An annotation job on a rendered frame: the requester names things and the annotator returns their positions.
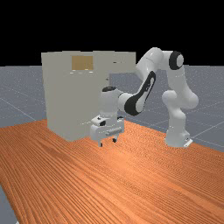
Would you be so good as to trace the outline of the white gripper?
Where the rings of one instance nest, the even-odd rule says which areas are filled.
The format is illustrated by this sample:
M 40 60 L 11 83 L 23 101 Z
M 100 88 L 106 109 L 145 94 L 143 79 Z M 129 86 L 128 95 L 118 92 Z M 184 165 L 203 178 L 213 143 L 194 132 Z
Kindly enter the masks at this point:
M 120 133 L 124 132 L 124 118 L 122 116 L 98 115 L 91 120 L 90 137 L 98 142 L 98 146 L 102 147 L 102 139 L 113 137 L 112 141 L 117 142 Z

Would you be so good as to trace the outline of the pale cabinet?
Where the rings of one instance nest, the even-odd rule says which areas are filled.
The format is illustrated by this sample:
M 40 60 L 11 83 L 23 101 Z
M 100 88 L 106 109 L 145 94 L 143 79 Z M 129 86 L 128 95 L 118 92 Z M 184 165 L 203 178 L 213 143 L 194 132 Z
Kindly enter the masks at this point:
M 87 137 L 109 84 L 105 54 L 43 52 L 41 59 L 47 128 L 67 141 Z

